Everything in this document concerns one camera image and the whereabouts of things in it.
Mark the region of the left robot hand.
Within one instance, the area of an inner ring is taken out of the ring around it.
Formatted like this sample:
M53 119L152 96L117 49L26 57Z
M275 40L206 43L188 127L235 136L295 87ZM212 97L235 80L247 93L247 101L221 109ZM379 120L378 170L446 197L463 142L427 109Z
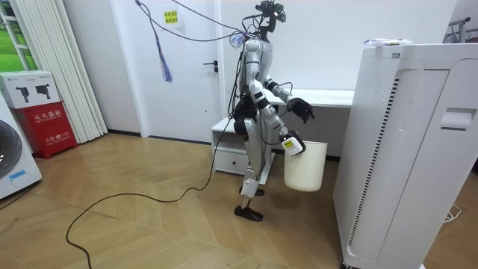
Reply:
M287 111L296 114L304 124L306 124L309 119L315 118L313 106L298 97L292 98L287 102Z

